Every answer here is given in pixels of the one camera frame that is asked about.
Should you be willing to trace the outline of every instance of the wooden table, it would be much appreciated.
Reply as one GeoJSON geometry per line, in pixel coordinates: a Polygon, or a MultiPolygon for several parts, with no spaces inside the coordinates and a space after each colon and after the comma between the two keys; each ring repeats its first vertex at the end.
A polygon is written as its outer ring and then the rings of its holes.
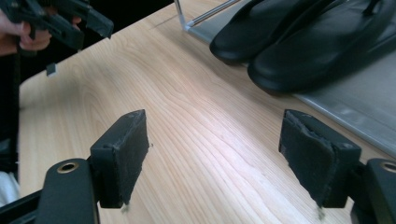
{"type": "Polygon", "coordinates": [[[350,222],[351,202],[318,209],[277,151],[285,108],[359,144],[363,161],[387,157],[298,99],[261,91],[246,67],[182,31],[171,5],[21,86],[21,196],[41,189],[53,164],[88,158],[120,116],[145,109],[150,147],[131,204],[100,209],[103,223],[350,222]]]}

